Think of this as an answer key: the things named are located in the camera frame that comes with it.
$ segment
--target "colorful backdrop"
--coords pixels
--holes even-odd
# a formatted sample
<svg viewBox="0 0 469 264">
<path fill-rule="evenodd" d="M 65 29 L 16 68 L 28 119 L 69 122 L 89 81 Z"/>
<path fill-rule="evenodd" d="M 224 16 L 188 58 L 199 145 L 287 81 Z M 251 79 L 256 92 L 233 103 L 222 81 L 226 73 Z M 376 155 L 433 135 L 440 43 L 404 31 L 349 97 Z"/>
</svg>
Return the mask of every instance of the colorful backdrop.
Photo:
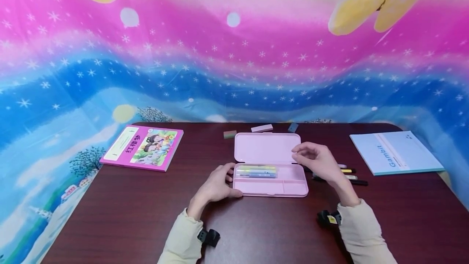
<svg viewBox="0 0 469 264">
<path fill-rule="evenodd" d="M 43 258 L 141 120 L 393 123 L 469 206 L 469 0 L 0 1 L 0 263 Z"/>
</svg>

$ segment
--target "book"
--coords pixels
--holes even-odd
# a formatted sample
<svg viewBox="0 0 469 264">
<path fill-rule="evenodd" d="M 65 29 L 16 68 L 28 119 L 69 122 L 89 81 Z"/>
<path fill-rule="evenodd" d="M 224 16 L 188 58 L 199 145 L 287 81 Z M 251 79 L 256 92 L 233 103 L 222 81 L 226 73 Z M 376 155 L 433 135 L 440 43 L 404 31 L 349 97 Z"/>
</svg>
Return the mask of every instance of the book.
<svg viewBox="0 0 469 264">
<path fill-rule="evenodd" d="M 445 170 L 411 131 L 351 134 L 351 139 L 373 175 Z"/>
<path fill-rule="evenodd" d="M 127 125 L 99 162 L 166 172 L 183 134 L 176 129 Z"/>
</svg>

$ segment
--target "dark brown table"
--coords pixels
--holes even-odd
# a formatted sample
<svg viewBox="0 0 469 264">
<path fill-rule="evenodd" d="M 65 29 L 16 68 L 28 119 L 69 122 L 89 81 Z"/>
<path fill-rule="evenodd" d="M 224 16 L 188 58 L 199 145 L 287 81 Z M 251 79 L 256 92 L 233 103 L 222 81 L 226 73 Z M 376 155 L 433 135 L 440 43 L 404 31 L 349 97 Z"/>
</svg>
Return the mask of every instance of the dark brown table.
<svg viewBox="0 0 469 264">
<path fill-rule="evenodd" d="M 216 166 L 234 161 L 234 139 L 224 140 L 223 132 L 250 132 L 260 124 L 151 125 L 184 130 L 168 172 L 103 166 L 43 263 L 154 264 L 198 187 Z M 288 126 L 274 124 L 274 132 Z M 302 141 L 327 145 L 338 163 L 369 181 L 355 190 L 374 209 L 398 263 L 469 263 L 469 213 L 438 174 L 374 177 L 348 136 L 399 130 L 388 124 L 300 124 L 296 132 Z M 325 183 L 309 180 L 308 186 L 305 198 L 244 197 L 209 205 L 202 219 L 221 240 L 200 263 L 349 263 L 337 230 L 315 221 L 317 212 L 335 210 L 336 195 Z"/>
</svg>

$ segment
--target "light blue notebook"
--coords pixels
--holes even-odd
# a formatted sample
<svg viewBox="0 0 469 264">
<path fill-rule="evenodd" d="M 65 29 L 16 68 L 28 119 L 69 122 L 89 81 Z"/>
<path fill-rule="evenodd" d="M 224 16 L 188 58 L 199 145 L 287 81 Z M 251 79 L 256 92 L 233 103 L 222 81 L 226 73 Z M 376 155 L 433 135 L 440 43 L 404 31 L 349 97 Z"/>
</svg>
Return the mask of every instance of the light blue notebook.
<svg viewBox="0 0 469 264">
<path fill-rule="evenodd" d="M 445 170 L 411 131 L 351 134 L 351 139 L 374 175 Z"/>
</svg>

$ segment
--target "sleeve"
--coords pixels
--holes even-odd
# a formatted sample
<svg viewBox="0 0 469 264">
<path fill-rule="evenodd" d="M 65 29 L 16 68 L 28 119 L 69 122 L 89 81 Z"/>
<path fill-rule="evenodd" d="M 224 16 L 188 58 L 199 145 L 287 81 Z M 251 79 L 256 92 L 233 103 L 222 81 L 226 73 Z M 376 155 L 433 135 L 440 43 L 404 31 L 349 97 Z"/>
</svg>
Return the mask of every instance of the sleeve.
<svg viewBox="0 0 469 264">
<path fill-rule="evenodd" d="M 187 216 L 187 209 L 176 218 L 169 232 L 158 264 L 195 264 L 202 256 L 202 242 L 197 239 L 203 222 Z"/>
<path fill-rule="evenodd" d="M 355 264 L 397 264 L 373 210 L 363 199 L 354 207 L 339 204 L 337 210 L 342 216 L 340 234 Z"/>
</svg>

